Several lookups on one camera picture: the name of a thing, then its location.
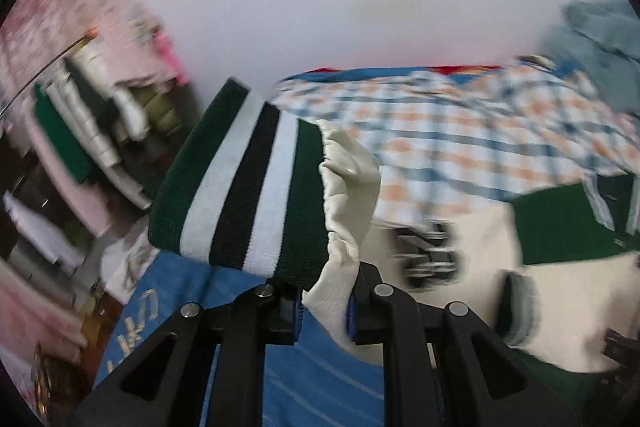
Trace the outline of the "green and cream varsity jacket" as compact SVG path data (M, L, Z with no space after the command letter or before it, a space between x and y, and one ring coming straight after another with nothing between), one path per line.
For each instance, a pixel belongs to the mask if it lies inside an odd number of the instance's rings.
M347 295L359 265L373 260L400 277L390 230L454 234L460 272L420 291L422 303L469 303L498 313L498 278L515 274L510 343L570 373L603 372L607 329L639 322L639 169L590 174L418 225L375 219L382 176L375 156L329 121L309 121L235 81L220 89L160 187L151 244L162 251L303 289L309 313L338 347L381 367L378 348L346 333Z

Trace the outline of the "clothes rack with hanging garments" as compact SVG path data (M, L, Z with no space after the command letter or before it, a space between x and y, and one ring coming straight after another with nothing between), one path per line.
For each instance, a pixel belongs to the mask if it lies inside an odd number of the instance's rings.
M8 103L66 204L95 236L149 213L186 139L181 75L160 21L107 5Z

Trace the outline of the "blue striped bed sheet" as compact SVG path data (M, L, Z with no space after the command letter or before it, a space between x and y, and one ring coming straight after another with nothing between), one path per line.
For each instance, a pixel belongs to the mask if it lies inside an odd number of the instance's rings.
M162 251L148 266L108 340L96 385L183 303L215 308L262 283ZM266 349L265 426L382 426L383 369L349 355L305 312L292 347Z

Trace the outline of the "plaid patterned quilt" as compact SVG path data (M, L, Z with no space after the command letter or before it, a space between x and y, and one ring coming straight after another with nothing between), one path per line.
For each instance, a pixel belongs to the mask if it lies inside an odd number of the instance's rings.
M452 74L306 72L280 81L272 101L329 121L370 150L382 176L374 217L394 225L639 169L636 132L590 79L538 56Z

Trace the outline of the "grey-blue garment on bed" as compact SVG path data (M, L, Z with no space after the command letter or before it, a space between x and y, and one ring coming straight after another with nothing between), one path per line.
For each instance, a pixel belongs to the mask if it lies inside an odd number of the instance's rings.
M556 64L584 72L617 113L639 114L639 17L626 1L574 1L540 45Z

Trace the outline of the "pink floral curtain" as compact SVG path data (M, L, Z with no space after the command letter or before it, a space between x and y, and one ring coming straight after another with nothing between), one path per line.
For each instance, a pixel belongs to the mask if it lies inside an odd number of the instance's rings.
M16 0L1 26L1 100L10 101L79 39L102 6L103 0Z

